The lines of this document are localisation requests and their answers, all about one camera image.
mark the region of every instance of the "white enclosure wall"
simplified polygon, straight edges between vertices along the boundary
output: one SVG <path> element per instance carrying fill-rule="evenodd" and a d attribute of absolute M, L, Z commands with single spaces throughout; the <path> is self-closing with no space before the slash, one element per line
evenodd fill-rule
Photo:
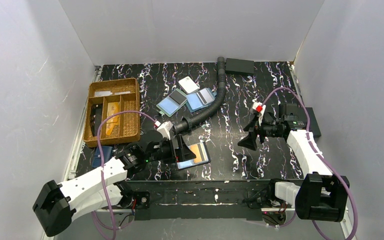
<path fill-rule="evenodd" d="M 0 240 L 37 240 L 33 203 L 61 181 L 94 65 L 58 0 L 0 1 Z"/>
<path fill-rule="evenodd" d="M 295 63 L 317 144 L 350 180 L 358 239 L 384 239 L 384 1 L 326 0 Z"/>
<path fill-rule="evenodd" d="M 59 0 L 95 65 L 293 61 L 324 0 Z"/>

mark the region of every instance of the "black mount bracket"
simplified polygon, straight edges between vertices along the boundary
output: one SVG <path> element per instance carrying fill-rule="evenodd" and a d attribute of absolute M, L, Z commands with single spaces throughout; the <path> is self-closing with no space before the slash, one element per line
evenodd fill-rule
<path fill-rule="evenodd" d="M 350 182 L 341 176 L 346 185 Z M 330 194 L 321 193 L 325 188 Z M 300 219 L 340 222 L 347 206 L 347 192 L 335 175 L 307 174 L 295 199 L 296 214 Z"/>

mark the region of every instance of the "flexible tube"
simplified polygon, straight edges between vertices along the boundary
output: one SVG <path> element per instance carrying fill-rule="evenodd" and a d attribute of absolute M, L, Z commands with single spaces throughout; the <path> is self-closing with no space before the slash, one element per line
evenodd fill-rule
<path fill-rule="evenodd" d="M 184 117 L 183 120 L 173 126 L 174 133 L 179 134 L 184 131 L 190 130 L 195 126 L 198 126 L 200 123 L 207 120 L 209 117 L 213 116 L 222 106 L 226 97 L 226 73 L 225 73 L 225 58 L 220 56 L 217 59 L 217 96 L 215 96 L 214 101 L 210 106 L 206 107 L 198 114 L 192 117 Z"/>
<path fill-rule="evenodd" d="M 306 137 L 307 137 L 307 140 L 308 140 L 308 144 L 310 145 L 311 149 L 313 150 L 313 152 L 317 155 L 317 157 L 324 163 L 324 165 L 326 165 L 326 167 L 328 167 L 332 173 L 338 178 L 338 180 L 340 181 L 340 183 L 343 185 L 343 187 L 345 188 L 345 191 L 346 191 L 346 194 L 348 194 L 348 198 L 349 198 L 349 201 L 351 202 L 351 208 L 352 208 L 352 212 L 353 212 L 353 215 L 354 215 L 354 223 L 353 223 L 353 226 L 352 226 L 352 230 L 349 234 L 349 236 L 345 239 L 345 240 L 351 240 L 357 233 L 357 227 L 359 225 L 359 217 L 358 217 L 358 213 L 357 213 L 357 206 L 356 206 L 356 202 L 354 200 L 354 196 L 353 194 L 351 193 L 350 191 L 350 188 L 347 186 L 347 184 L 345 183 L 344 179 L 341 177 L 341 175 L 336 171 L 335 168 L 333 168 L 333 166 L 327 162 L 325 160 L 325 158 L 320 154 L 320 152 L 317 151 L 317 149 L 314 147 L 314 143 L 310 140 L 310 115 L 309 115 L 309 112 L 307 111 L 306 107 L 304 106 L 304 103 L 303 101 L 301 101 L 301 99 L 295 94 L 295 92 L 293 92 L 291 89 L 287 88 L 287 87 L 278 87 L 278 88 L 275 88 L 273 91 L 270 92 L 270 94 L 264 99 L 264 101 L 262 102 L 262 105 L 265 105 L 267 103 L 267 101 L 269 100 L 269 98 L 277 91 L 279 90 L 286 90 L 288 92 L 290 92 L 299 102 L 299 104 L 301 105 L 301 107 L 304 109 L 304 112 L 305 112 L 305 116 L 307 117 L 307 126 L 305 127 L 305 130 L 307 131 L 306 133 Z M 330 238 L 328 236 L 326 236 L 322 230 L 320 230 L 319 226 L 317 226 L 317 223 L 316 221 L 312 221 L 313 225 L 315 226 L 315 229 L 317 230 L 317 232 L 326 240 L 330 240 Z"/>
<path fill-rule="evenodd" d="M 148 114 L 144 113 L 144 112 L 141 112 L 141 111 L 134 111 L 134 110 L 127 110 L 127 111 L 121 111 L 121 112 L 117 112 L 109 117 L 107 117 L 105 120 L 103 120 L 101 122 L 101 124 L 99 125 L 98 127 L 98 131 L 97 131 L 97 142 L 98 142 L 98 148 L 99 148 L 99 152 L 100 153 L 103 153 L 104 151 L 102 150 L 102 145 L 101 145 L 101 130 L 102 130 L 102 126 L 108 121 L 110 120 L 111 118 L 115 117 L 115 116 L 118 116 L 118 115 L 121 115 L 121 114 L 127 114 L 127 113 L 136 113 L 136 114 L 140 114 L 140 115 L 143 115 L 145 117 L 147 117 L 148 119 L 150 119 L 151 121 L 153 121 L 154 123 L 156 122 L 155 119 L 153 119 L 152 117 L 150 117 Z M 101 154 L 100 155 L 100 159 L 101 159 L 101 172 L 100 172 L 100 176 L 101 176 L 101 181 L 102 181 L 102 189 L 103 189 L 103 193 L 105 194 L 105 198 L 106 198 L 106 203 L 108 204 L 108 210 L 109 210 L 109 216 L 111 218 L 111 223 L 112 223 L 112 237 L 107 237 L 105 235 L 105 233 L 102 231 L 102 229 L 98 226 L 99 222 L 98 222 L 98 216 L 96 215 L 96 211 L 93 211 L 92 212 L 92 218 L 93 218 L 93 223 L 95 224 L 95 227 L 96 229 L 99 231 L 99 233 L 101 234 L 101 236 L 106 239 L 106 240 L 114 240 L 116 239 L 116 235 L 117 235 L 117 225 L 116 225 L 116 218 L 114 216 L 114 211 L 113 211 L 113 207 L 111 205 L 111 202 L 110 202 L 110 197 L 108 195 L 108 191 L 107 191 L 107 185 L 105 184 L 105 178 L 104 178 L 104 164 L 105 164 L 105 160 L 104 160 L 104 155 Z"/>

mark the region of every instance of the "cable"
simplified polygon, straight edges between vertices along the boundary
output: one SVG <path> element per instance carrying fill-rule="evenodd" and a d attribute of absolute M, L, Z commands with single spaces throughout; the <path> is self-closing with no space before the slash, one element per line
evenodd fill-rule
<path fill-rule="evenodd" d="M 351 193 L 350 191 L 350 188 L 347 186 L 347 184 L 345 183 L 344 179 L 341 177 L 341 175 L 336 171 L 336 169 L 329 163 L 325 160 L 325 158 L 319 153 L 319 151 L 317 151 L 317 149 L 314 147 L 314 144 L 313 142 L 310 140 L 310 115 L 309 115 L 309 112 L 307 111 L 306 107 L 304 106 L 304 103 L 303 101 L 301 101 L 301 99 L 297 96 L 297 94 L 295 94 L 295 92 L 293 92 L 291 89 L 287 88 L 287 87 L 278 87 L 278 88 L 275 88 L 273 91 L 270 92 L 270 94 L 264 99 L 264 101 L 262 102 L 262 105 L 265 105 L 266 102 L 269 100 L 269 98 L 277 91 L 279 90 L 286 90 L 288 92 L 290 92 L 299 102 L 299 104 L 301 105 L 301 107 L 304 109 L 304 112 L 305 112 L 305 116 L 307 117 L 307 126 L 305 128 L 305 130 L 307 131 L 306 133 L 306 137 L 307 137 L 307 140 L 308 140 L 308 144 L 310 145 L 311 149 L 313 150 L 313 152 L 317 155 L 317 157 L 324 163 L 324 165 L 326 165 L 326 167 L 328 167 L 332 173 L 338 178 L 338 180 L 340 181 L 340 183 L 343 185 L 343 187 L 345 188 L 345 192 L 346 194 L 348 194 L 348 198 L 349 198 L 349 201 L 351 202 L 351 207 L 352 207 L 352 212 L 353 212 L 353 215 L 354 215 L 354 223 L 353 223 L 353 226 L 352 226 L 352 230 L 349 234 L 349 236 L 345 239 L 345 240 L 351 240 L 355 235 L 356 235 L 356 232 L 357 232 L 357 227 L 359 225 L 359 216 L 358 216 L 358 213 L 357 213 L 357 206 L 356 206 L 356 202 L 354 200 L 354 196 L 353 194 Z M 319 228 L 319 226 L 317 226 L 317 223 L 316 221 L 312 221 L 313 225 L 315 226 L 315 229 L 317 230 L 317 232 L 326 240 L 330 240 Z"/>
<path fill-rule="evenodd" d="M 136 199 L 133 202 L 133 206 L 131 207 L 131 214 L 134 216 L 135 215 L 135 206 L 136 206 Z"/>
<path fill-rule="evenodd" d="M 126 215 L 126 216 L 123 218 L 123 220 L 120 222 L 120 226 L 118 226 L 119 229 L 121 229 L 122 224 L 124 223 L 124 221 L 126 220 L 126 218 L 128 218 L 128 217 L 130 217 L 130 216 L 134 216 L 134 215 L 133 215 L 133 214 L 128 214 L 128 215 Z"/>
<path fill-rule="evenodd" d="M 98 142 L 98 148 L 99 148 L 99 152 L 100 153 L 103 153 L 104 151 L 102 150 L 102 145 L 101 145 L 101 130 L 102 130 L 102 126 L 111 118 L 115 117 L 115 116 L 118 116 L 118 115 L 121 115 L 121 114 L 127 114 L 127 113 L 137 113 L 137 114 L 140 114 L 140 115 L 143 115 L 145 117 L 147 117 L 148 119 L 150 119 L 151 121 L 153 121 L 154 123 L 156 122 L 155 119 L 153 119 L 152 117 L 150 117 L 148 114 L 144 113 L 144 112 L 141 112 L 141 111 L 134 111 L 134 110 L 127 110 L 127 111 L 121 111 L 121 112 L 117 112 L 109 117 L 107 117 L 105 120 L 103 120 L 101 122 L 101 124 L 99 125 L 98 127 L 98 132 L 97 132 L 97 142 Z M 96 215 L 96 211 L 93 211 L 92 212 L 92 218 L 93 218 L 93 223 L 95 224 L 95 227 L 96 229 L 98 230 L 98 232 L 101 234 L 101 236 L 106 239 L 106 240 L 114 240 L 116 239 L 116 235 L 117 235 L 117 225 L 116 225 L 116 219 L 115 219 L 115 216 L 114 216 L 114 211 L 113 211 L 113 207 L 111 205 L 111 202 L 110 202 L 110 197 L 108 195 L 108 191 L 107 191 L 107 185 L 105 184 L 105 178 L 104 178 L 104 155 L 101 154 L 101 172 L 100 172 L 100 176 L 101 176 L 101 181 L 102 181 L 102 189 L 103 189 L 103 193 L 105 194 L 105 198 L 106 198 L 106 203 L 108 204 L 108 210 L 109 210 L 109 216 L 111 218 L 111 223 L 112 223 L 112 237 L 107 237 L 105 235 L 105 233 L 102 231 L 102 229 L 98 226 L 99 224 L 99 220 L 98 220 L 98 217 Z"/>
<path fill-rule="evenodd" d="M 285 202 L 285 208 L 283 209 L 283 211 L 281 211 L 281 213 L 284 213 L 286 211 L 286 209 L 288 208 L 288 205 L 286 204 Z"/>
<path fill-rule="evenodd" d="M 281 212 L 281 210 L 282 210 L 282 207 L 284 206 L 284 204 L 283 204 L 283 202 L 280 204 L 280 207 L 279 207 L 279 210 L 276 212 L 276 213 L 280 213 Z"/>

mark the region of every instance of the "black base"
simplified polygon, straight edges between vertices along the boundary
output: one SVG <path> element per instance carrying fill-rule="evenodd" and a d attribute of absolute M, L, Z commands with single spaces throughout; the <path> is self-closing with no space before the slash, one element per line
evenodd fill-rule
<path fill-rule="evenodd" d="M 269 181 L 131 181 L 129 185 L 135 192 L 150 194 L 149 209 L 137 209 L 135 221 L 176 218 L 261 221 L 261 207 L 271 206 L 260 204 L 253 208 L 243 200 L 249 198 L 249 192 L 264 190 Z M 299 186 L 302 183 L 302 180 L 291 181 Z"/>

